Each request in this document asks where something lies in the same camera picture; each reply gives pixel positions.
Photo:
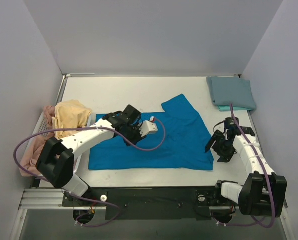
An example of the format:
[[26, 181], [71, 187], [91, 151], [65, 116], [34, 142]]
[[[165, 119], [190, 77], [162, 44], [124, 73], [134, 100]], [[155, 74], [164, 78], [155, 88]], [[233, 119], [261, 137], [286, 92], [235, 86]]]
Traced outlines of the bright blue t shirt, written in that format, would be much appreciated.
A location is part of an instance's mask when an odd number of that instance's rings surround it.
[[140, 141], [138, 149], [127, 146], [117, 136], [90, 150], [88, 168], [124, 169], [191, 169], [211, 171], [213, 156], [205, 152], [211, 135], [199, 113], [183, 94], [161, 104], [162, 112], [143, 113], [144, 120], [156, 117], [158, 131]]

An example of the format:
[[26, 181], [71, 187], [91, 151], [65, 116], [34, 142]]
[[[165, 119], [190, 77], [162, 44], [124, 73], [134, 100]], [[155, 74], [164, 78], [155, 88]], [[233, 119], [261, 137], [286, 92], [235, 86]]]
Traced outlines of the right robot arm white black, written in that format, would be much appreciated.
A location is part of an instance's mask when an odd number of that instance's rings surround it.
[[268, 165], [252, 128], [239, 126], [238, 122], [237, 118], [225, 118], [221, 122], [223, 131], [213, 131], [205, 152], [213, 150], [221, 163], [228, 163], [237, 155], [248, 176], [243, 185], [218, 180], [212, 200], [218, 205], [230, 200], [243, 215], [277, 218], [282, 213], [287, 181]]

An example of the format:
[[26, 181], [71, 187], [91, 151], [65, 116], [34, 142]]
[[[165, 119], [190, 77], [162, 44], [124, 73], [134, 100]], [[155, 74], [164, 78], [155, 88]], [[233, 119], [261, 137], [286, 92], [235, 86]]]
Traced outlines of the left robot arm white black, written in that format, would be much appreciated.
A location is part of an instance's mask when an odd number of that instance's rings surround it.
[[106, 114], [91, 127], [62, 139], [50, 138], [45, 143], [37, 161], [37, 170], [56, 189], [63, 189], [74, 195], [80, 206], [91, 202], [90, 186], [74, 173], [75, 160], [97, 144], [119, 134], [134, 145], [143, 139], [140, 135], [141, 113], [128, 105], [122, 112]]

